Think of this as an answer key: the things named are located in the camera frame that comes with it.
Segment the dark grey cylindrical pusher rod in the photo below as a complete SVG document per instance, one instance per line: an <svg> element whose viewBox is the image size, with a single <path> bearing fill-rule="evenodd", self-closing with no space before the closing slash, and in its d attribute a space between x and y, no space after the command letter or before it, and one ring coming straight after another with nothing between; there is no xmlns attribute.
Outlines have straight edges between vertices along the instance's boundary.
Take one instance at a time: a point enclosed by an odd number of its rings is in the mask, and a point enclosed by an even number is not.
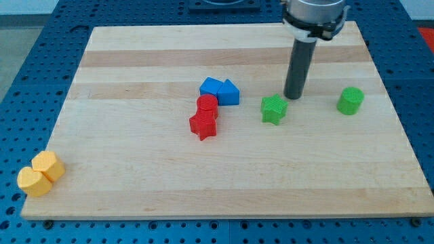
<svg viewBox="0 0 434 244"><path fill-rule="evenodd" d="M294 40L283 89L286 98L297 100L302 96L315 46L315 41L307 43Z"/></svg>

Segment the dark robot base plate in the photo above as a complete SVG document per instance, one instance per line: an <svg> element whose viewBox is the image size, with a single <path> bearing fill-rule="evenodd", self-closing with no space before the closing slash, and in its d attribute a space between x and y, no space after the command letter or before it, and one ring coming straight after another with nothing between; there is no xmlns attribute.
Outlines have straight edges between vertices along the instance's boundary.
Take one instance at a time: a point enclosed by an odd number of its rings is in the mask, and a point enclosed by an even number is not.
<svg viewBox="0 0 434 244"><path fill-rule="evenodd" d="M188 0L190 12L260 10L261 0Z"/></svg>

